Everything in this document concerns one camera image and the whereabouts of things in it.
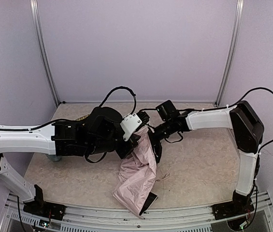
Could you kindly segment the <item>pink and black umbrella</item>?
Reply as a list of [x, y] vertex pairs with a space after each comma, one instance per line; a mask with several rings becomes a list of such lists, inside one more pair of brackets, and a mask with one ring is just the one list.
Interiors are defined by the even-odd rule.
[[158, 198], [151, 192], [156, 182], [164, 181], [170, 174], [157, 178], [156, 156], [150, 143], [151, 130], [145, 126], [136, 135], [140, 136], [138, 145], [130, 155], [121, 161], [118, 184], [113, 197], [138, 218]]

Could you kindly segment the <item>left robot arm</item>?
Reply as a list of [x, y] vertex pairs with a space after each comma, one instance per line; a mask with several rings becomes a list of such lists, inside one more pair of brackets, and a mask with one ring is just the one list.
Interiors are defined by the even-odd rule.
[[43, 153], [55, 158], [116, 152], [129, 155], [138, 144], [136, 131], [144, 124], [140, 114], [122, 116], [110, 107], [96, 107], [81, 120], [56, 119], [36, 127], [0, 125], [0, 182], [24, 203], [24, 211], [62, 220], [66, 207], [47, 202], [43, 190], [26, 181], [4, 153]]

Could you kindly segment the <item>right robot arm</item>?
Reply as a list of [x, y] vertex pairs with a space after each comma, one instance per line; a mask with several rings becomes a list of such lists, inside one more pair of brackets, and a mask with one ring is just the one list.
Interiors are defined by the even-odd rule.
[[168, 100], [156, 107], [163, 123], [149, 133], [150, 142], [160, 161], [161, 140], [174, 133], [209, 128], [228, 128], [233, 131], [240, 158], [236, 188], [232, 200], [212, 206], [216, 220], [235, 217], [253, 211], [251, 195], [256, 190], [256, 177], [259, 171], [259, 149], [261, 147], [264, 125], [247, 101], [220, 109], [178, 110]]

